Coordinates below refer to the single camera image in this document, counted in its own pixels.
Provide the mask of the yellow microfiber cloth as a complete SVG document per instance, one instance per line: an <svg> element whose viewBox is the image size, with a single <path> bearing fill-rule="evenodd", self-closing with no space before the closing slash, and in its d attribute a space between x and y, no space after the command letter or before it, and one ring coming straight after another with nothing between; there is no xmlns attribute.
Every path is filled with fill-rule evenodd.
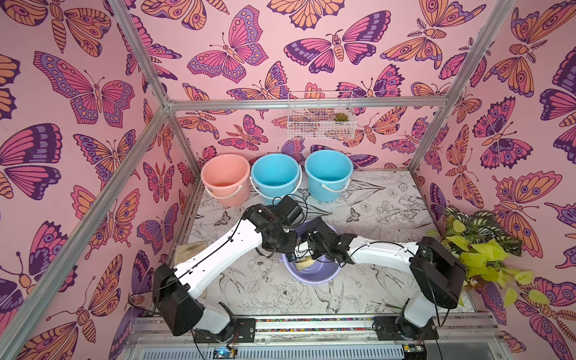
<svg viewBox="0 0 576 360"><path fill-rule="evenodd" d="M303 272L304 270L310 268L313 264L315 264L316 260L312 259L309 256L306 256L303 259L299 259L295 261L294 266L297 271Z"/></svg>

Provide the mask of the purple plastic bucket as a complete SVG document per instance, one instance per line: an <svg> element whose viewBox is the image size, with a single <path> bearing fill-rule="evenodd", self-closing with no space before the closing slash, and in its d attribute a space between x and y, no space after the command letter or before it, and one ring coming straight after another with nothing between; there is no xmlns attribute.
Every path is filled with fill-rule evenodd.
<svg viewBox="0 0 576 360"><path fill-rule="evenodd" d="M335 262L326 259L321 256L319 259L315 259L316 262L310 268L304 271L297 271L294 266L295 261L303 259L305 257L311 257L308 247L306 245L301 246L301 235L305 231L306 225L310 222L305 222L303 225L295 229L298 234L298 240L294 252L290 254L285 254L282 256L282 261L285 264L288 271L303 284L309 285L320 285L328 283L331 281L340 271L340 265ZM340 235L337 230L329 225L338 235Z"/></svg>

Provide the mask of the blue bucket white handle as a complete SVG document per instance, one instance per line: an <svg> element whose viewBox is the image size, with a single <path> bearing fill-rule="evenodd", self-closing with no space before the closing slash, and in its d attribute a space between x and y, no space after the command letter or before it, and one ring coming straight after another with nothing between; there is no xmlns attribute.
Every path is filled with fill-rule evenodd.
<svg viewBox="0 0 576 360"><path fill-rule="evenodd" d="M297 192L302 168L286 154L267 154L251 166L250 183L262 201L271 205L274 199Z"/></svg>

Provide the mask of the pink plastic bucket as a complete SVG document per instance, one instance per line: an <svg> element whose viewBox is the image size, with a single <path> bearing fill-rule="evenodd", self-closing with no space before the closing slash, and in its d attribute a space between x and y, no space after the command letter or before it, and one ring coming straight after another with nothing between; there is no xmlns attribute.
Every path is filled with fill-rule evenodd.
<svg viewBox="0 0 576 360"><path fill-rule="evenodd" d="M222 154L209 160L200 176L205 191L222 206L235 207L250 196L251 165L239 154Z"/></svg>

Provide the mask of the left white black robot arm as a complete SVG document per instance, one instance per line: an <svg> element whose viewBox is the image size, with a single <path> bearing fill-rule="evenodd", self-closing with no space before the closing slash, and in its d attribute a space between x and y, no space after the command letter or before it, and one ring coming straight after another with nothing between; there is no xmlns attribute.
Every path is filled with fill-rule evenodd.
<svg viewBox="0 0 576 360"><path fill-rule="evenodd" d="M296 249L298 220L303 210L290 196L274 205L256 204L219 240L180 264L161 265L154 272L152 301L170 332L181 336L205 331L217 341L236 335L237 318L224 304L204 304L200 296L214 279L253 249L291 254Z"/></svg>

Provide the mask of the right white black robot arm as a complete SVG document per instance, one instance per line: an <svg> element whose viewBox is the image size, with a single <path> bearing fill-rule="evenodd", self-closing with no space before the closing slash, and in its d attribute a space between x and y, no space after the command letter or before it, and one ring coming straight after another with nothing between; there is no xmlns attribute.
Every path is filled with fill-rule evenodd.
<svg viewBox="0 0 576 360"><path fill-rule="evenodd" d="M440 309L458 306L465 266L436 239L424 236L419 241L396 243L373 240L353 233L338 235L321 217L313 219L300 235L292 260L324 257L339 266L368 264L411 274L418 292L403 305L394 327L402 338L418 339L424 329L440 317Z"/></svg>

